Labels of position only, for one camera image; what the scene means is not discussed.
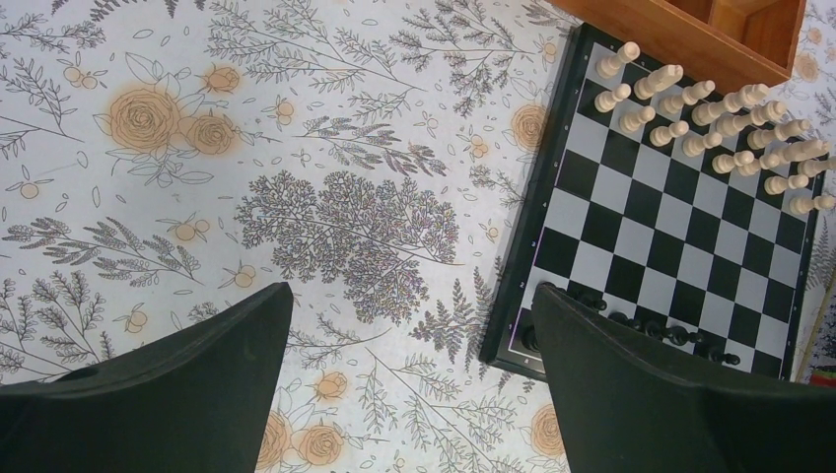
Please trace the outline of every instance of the chessboard border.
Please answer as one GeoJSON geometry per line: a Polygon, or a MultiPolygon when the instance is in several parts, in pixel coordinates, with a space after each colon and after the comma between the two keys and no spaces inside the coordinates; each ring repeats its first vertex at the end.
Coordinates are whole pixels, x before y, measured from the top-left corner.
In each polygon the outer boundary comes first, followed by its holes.
{"type": "MultiPolygon", "coordinates": [[[[564,58],[558,69],[560,77],[552,97],[551,111],[546,121],[530,180],[527,183],[522,210],[506,257],[505,271],[501,277],[500,287],[479,352],[479,359],[489,366],[546,381],[540,360],[521,355],[509,348],[518,328],[528,274],[533,265],[537,244],[548,213],[549,201],[569,138],[569,133],[554,130],[568,131],[572,124],[580,99],[580,88],[573,91],[572,84],[583,83],[594,44],[599,43],[617,48],[623,42],[586,23],[574,28],[567,38],[564,58]]],[[[662,67],[660,62],[645,53],[642,53],[634,62],[649,70],[662,67]]],[[[693,85],[693,81],[686,77],[679,82],[679,85],[690,86],[693,85]]],[[[719,101],[722,98],[723,96],[712,93],[707,100],[719,101]]],[[[773,126],[771,123],[766,123],[764,128],[773,126]]],[[[813,180],[812,195],[821,194],[823,180],[821,176],[813,180]]],[[[801,271],[795,287],[780,379],[789,379],[793,367],[817,214],[815,210],[810,212],[804,229],[801,271]]]]}

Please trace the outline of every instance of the wooden box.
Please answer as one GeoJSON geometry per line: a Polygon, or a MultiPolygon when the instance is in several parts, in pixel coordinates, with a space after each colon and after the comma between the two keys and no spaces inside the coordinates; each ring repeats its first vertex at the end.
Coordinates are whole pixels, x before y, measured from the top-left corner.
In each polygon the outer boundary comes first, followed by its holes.
{"type": "Polygon", "coordinates": [[[806,0],[550,0],[718,92],[793,73],[806,0]]]}

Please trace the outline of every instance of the black chessboard frame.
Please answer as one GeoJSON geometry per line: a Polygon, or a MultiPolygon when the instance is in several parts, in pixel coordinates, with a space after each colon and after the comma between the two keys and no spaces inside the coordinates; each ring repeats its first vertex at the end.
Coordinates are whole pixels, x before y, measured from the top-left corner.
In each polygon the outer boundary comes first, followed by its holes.
{"type": "MultiPolygon", "coordinates": [[[[567,131],[570,129],[575,116],[575,110],[581,95],[580,88],[586,78],[589,58],[595,43],[614,51],[623,44],[623,41],[589,24],[583,24],[573,29],[567,41],[566,54],[559,70],[560,77],[552,99],[542,142],[527,185],[525,201],[506,260],[505,272],[502,276],[497,299],[479,354],[480,360],[490,366],[541,381],[546,380],[542,361],[524,355],[523,352],[526,349],[520,350],[522,346],[521,333],[533,324],[529,319],[527,310],[522,310],[523,295],[529,271],[534,264],[550,198],[555,189],[555,182],[566,151],[569,138],[567,131]]],[[[663,66],[656,59],[644,53],[634,63],[641,64],[648,70],[656,70],[663,66]]],[[[678,84],[686,87],[693,85],[694,81],[686,76],[678,84]]],[[[707,98],[708,101],[719,101],[721,99],[722,96],[718,94],[712,94],[707,98]]],[[[773,124],[767,123],[762,128],[771,129],[773,127],[773,124]]],[[[708,127],[705,127],[703,130],[695,131],[705,133],[707,129],[708,127]]],[[[821,176],[811,180],[810,187],[813,195],[821,194],[822,182],[823,178],[821,176]]],[[[808,216],[804,229],[801,272],[795,287],[793,309],[789,321],[788,344],[780,372],[781,379],[788,379],[792,370],[793,353],[796,347],[801,316],[801,302],[809,267],[816,218],[817,212],[813,210],[808,216]]]]}

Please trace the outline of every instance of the chessboard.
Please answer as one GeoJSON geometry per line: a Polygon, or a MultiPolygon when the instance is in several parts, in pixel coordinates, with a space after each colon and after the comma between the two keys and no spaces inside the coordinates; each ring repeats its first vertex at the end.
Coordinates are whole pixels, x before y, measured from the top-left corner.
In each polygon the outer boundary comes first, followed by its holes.
{"type": "MultiPolygon", "coordinates": [[[[816,210],[796,215],[790,203],[819,195],[823,174],[806,187],[772,195],[765,181],[796,174],[798,163],[750,176],[715,172],[716,157],[749,150],[747,136],[774,129],[770,122],[686,156],[684,140],[717,126],[699,126],[692,110],[723,99],[712,93],[677,113],[660,110],[662,99],[695,84],[687,71],[649,100],[639,100],[634,88],[614,110],[598,111],[599,94],[632,86],[662,67],[641,54],[602,78],[596,64],[623,44],[588,24],[570,36],[480,358],[545,380],[539,353],[525,336],[533,327],[534,290],[550,282],[603,300],[602,316],[622,312],[643,324],[700,334],[697,343],[677,347],[688,353],[718,350],[739,358],[733,368],[787,379],[816,221],[816,210]],[[656,116],[624,132],[620,118],[647,105],[656,116]],[[651,130],[680,119],[689,124],[687,134],[654,146],[651,130]]],[[[786,146],[751,151],[757,159],[786,146]]]]}

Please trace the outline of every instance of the floral pattern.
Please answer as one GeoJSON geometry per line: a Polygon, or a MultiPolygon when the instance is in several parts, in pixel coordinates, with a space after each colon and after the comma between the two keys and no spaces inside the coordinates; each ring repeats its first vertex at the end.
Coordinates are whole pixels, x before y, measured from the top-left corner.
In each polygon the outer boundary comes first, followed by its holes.
{"type": "MultiPolygon", "coordinates": [[[[807,5],[773,96],[833,139],[836,9],[807,5]]],[[[289,281],[259,471],[568,472],[546,386],[478,352],[578,23],[544,0],[5,2],[0,382],[289,281]]],[[[836,264],[820,222],[800,349],[836,264]]]]}

